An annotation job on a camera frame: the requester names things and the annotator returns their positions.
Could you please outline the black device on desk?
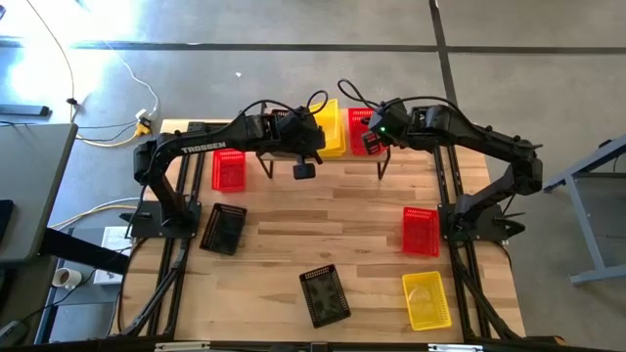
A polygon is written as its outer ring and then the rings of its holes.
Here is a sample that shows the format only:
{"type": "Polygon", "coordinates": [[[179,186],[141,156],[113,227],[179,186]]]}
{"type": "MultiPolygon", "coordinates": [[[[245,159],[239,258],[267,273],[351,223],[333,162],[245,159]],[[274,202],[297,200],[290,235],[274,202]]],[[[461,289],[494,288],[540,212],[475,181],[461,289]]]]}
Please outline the black device on desk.
{"type": "Polygon", "coordinates": [[[14,202],[12,200],[0,199],[0,241],[5,237],[13,209],[14,202]]]}

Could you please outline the black desk beam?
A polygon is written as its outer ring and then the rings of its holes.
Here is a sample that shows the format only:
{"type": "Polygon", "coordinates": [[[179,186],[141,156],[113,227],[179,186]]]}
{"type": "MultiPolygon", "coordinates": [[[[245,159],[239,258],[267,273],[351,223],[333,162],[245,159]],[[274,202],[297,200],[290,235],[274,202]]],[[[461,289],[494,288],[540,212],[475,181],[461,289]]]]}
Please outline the black desk beam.
{"type": "Polygon", "coordinates": [[[45,231],[38,253],[119,275],[126,272],[129,264],[129,257],[123,254],[123,249],[115,251],[97,246],[51,228],[45,231]]]}

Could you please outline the white paper box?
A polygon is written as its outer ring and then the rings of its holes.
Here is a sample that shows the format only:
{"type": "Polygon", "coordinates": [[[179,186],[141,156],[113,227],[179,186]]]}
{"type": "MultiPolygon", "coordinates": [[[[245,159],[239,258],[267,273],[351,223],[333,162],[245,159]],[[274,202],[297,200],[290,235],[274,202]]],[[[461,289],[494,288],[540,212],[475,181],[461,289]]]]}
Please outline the white paper box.
{"type": "MultiPolygon", "coordinates": [[[[132,251],[132,240],[125,236],[126,227],[106,227],[103,233],[101,246],[122,255],[129,256],[132,251]]],[[[112,272],[97,270],[93,277],[93,284],[97,286],[118,285],[123,276],[112,272]]]]}

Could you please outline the grey desk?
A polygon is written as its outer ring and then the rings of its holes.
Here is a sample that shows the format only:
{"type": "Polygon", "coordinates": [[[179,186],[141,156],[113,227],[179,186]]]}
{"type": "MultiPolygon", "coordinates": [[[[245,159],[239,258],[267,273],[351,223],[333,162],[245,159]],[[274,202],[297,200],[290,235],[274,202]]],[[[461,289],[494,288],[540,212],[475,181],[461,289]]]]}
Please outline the grey desk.
{"type": "Polygon", "coordinates": [[[13,203],[0,239],[0,266],[38,253],[76,132],[73,123],[0,127],[0,200],[13,203]]]}

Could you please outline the grey metal frame table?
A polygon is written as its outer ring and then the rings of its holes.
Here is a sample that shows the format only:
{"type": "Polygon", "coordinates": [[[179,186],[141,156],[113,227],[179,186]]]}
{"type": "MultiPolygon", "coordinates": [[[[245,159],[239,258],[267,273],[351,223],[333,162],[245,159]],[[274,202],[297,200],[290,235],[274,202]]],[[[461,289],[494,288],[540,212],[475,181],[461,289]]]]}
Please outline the grey metal frame table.
{"type": "Polygon", "coordinates": [[[626,154],[626,134],[602,142],[592,153],[565,168],[543,185],[550,193],[565,186],[592,258],[593,268],[571,275],[582,285],[606,279],[626,278],[626,264],[607,265],[597,242],[596,230],[612,239],[626,240],[626,172],[600,172],[599,167],[626,154]]]}

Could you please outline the black aluminium rig frame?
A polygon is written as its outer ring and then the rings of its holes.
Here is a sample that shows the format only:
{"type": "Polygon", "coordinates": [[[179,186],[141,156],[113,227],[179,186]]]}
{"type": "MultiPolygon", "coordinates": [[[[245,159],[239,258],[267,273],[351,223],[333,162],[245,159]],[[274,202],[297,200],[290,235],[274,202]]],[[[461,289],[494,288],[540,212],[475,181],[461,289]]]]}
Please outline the black aluminium rig frame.
{"type": "Polygon", "coordinates": [[[106,338],[82,341],[56,342],[44,344],[0,347],[0,352],[154,352],[157,343],[173,341],[206,341],[210,343],[207,352],[428,352],[430,343],[482,345],[484,352],[616,352],[597,348],[570,346],[558,336],[492,337],[474,336],[464,328],[461,342],[368,342],[368,341],[296,341],[286,340],[199,340],[177,339],[173,324],[169,323],[165,332],[159,335],[134,335],[132,333],[110,335],[106,338]]]}

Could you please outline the red plastic mesh basket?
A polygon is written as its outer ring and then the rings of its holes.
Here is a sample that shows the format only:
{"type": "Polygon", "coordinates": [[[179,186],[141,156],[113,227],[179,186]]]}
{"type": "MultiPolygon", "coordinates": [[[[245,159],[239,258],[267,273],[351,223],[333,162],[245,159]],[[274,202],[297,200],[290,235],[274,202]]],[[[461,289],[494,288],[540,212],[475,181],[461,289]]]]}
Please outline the red plastic mesh basket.
{"type": "Polygon", "coordinates": [[[246,189],[246,154],[236,150],[213,153],[211,188],[220,192],[246,189]]]}
{"type": "Polygon", "coordinates": [[[438,257],[440,247],[438,212],[433,209],[403,209],[402,251],[427,257],[438,257]]]}
{"type": "Polygon", "coordinates": [[[353,154],[358,156],[367,156],[367,150],[362,140],[362,135],[369,131],[368,125],[362,122],[363,118],[369,118],[373,114],[373,110],[367,108],[349,108],[348,125],[350,149],[353,154]]]}

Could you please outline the black floor bar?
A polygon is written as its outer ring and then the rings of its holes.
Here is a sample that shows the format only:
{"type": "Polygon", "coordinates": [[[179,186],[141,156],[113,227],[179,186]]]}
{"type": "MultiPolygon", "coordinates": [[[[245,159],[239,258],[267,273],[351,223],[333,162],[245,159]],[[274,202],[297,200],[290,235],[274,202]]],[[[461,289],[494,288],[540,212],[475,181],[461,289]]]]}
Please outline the black floor bar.
{"type": "Polygon", "coordinates": [[[46,117],[50,114],[50,111],[50,108],[47,106],[0,104],[0,114],[3,115],[46,117]]]}

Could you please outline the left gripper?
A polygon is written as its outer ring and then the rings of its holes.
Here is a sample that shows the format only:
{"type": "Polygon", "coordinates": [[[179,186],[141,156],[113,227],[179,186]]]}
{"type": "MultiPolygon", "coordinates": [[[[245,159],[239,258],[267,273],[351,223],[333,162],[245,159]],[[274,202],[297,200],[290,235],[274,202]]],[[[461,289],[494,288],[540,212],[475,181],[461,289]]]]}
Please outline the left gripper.
{"type": "Polygon", "coordinates": [[[283,118],[267,114],[270,143],[268,153],[314,156],[325,146],[325,134],[310,113],[290,111],[283,118]]]}

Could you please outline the silver metal bracket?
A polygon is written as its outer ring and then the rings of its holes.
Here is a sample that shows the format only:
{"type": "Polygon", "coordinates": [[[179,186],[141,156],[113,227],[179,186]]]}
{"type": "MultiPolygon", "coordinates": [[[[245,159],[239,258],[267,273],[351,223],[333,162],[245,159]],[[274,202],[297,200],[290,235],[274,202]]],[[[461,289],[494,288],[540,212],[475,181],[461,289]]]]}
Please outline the silver metal bracket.
{"type": "Polygon", "coordinates": [[[154,352],[207,352],[210,343],[206,341],[173,341],[157,343],[154,352]]]}
{"type": "Polygon", "coordinates": [[[428,352],[484,352],[482,345],[430,343],[428,352]]]}

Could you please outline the white cup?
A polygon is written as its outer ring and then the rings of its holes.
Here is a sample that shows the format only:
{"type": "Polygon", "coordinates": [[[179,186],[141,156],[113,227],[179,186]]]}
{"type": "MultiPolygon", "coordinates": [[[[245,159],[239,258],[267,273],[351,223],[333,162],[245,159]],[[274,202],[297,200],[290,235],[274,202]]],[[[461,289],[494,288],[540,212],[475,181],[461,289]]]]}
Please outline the white cup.
{"type": "Polygon", "coordinates": [[[75,289],[81,282],[82,274],[79,271],[63,267],[55,271],[51,284],[54,287],[75,289]]]}

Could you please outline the wooden shelf with black legs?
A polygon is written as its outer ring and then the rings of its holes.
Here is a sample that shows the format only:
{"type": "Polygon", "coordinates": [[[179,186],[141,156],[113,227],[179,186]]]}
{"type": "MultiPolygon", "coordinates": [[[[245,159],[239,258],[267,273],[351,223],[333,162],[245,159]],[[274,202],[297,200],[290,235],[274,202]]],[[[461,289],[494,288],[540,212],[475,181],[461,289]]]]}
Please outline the wooden shelf with black legs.
{"type": "Polygon", "coordinates": [[[358,156],[352,153],[350,149],[350,138],[349,138],[349,125],[348,125],[348,113],[347,109],[341,109],[338,107],[339,113],[343,118],[344,123],[344,131],[345,131],[345,142],[346,142],[346,150],[343,156],[337,158],[322,158],[324,162],[374,162],[377,166],[378,178],[381,180],[386,167],[391,159],[391,150],[389,147],[386,147],[380,154],[367,155],[367,156],[358,156]]]}

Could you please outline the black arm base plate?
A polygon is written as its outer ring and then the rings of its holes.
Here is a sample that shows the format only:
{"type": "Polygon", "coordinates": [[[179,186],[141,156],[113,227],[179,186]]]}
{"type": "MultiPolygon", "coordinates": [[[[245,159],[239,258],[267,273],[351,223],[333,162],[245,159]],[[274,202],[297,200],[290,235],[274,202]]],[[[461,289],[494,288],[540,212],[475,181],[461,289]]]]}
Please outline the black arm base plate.
{"type": "Polygon", "coordinates": [[[505,242],[525,231],[525,226],[507,218],[498,204],[472,220],[462,219],[454,210],[454,204],[440,204],[437,209],[441,237],[449,242],[505,242]]]}
{"type": "Polygon", "coordinates": [[[201,203],[187,201],[182,210],[175,210],[159,201],[144,201],[136,213],[123,213],[130,223],[129,236],[138,239],[190,239],[198,231],[201,203]]]}

